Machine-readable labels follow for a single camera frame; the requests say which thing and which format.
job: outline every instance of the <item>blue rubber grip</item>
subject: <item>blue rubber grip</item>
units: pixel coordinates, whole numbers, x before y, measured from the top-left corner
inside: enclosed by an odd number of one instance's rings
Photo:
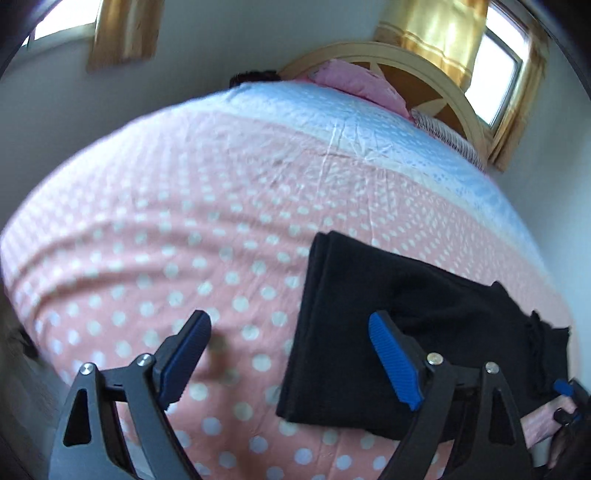
[[[181,398],[211,338],[212,323],[209,315],[205,312],[196,313],[199,317],[191,329],[186,332],[183,328],[178,333],[184,338],[160,374],[158,403],[163,409],[167,409],[171,403],[175,403]]]
[[[396,396],[401,402],[408,404],[412,411],[417,411],[424,400],[419,372],[378,313],[372,313],[369,317],[369,339]]]
[[[566,380],[556,380],[554,382],[554,391],[566,397],[574,396],[574,388]]]

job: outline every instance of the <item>window glass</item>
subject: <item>window glass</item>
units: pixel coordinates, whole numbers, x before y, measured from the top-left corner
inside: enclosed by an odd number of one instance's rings
[[[525,32],[493,5],[486,14],[486,26],[513,50],[521,60],[527,58],[527,36]]]
[[[484,36],[476,56],[472,83],[466,98],[476,114],[492,125],[511,87],[516,63],[490,37]]]
[[[66,28],[96,21],[100,0],[62,0],[37,25],[35,40]]]

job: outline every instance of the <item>striped pillowcase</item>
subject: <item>striped pillowcase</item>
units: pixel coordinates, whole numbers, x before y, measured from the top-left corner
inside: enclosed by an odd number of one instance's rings
[[[472,144],[465,138],[462,138],[462,136],[456,131],[449,128],[441,120],[437,120],[432,116],[421,113],[414,108],[410,110],[410,116],[413,118],[419,129],[427,132],[433,138],[437,138],[454,149],[468,162],[478,168],[478,170],[486,170],[486,164],[482,161],[480,155]]]

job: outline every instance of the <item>white wall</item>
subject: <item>white wall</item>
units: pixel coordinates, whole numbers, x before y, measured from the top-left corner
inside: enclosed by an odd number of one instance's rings
[[[385,0],[166,0],[156,56],[86,73],[89,43],[10,67],[0,80],[0,228],[49,172],[128,121],[279,69],[340,40],[370,40]]]
[[[495,177],[573,312],[591,387],[591,100],[555,44],[527,130]]]

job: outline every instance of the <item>dark hair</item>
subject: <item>dark hair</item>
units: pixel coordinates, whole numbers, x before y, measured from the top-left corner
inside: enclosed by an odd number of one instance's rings
[[[230,88],[236,87],[245,82],[280,82],[281,77],[275,70],[265,70],[260,72],[252,70],[251,72],[239,73],[230,79]]]

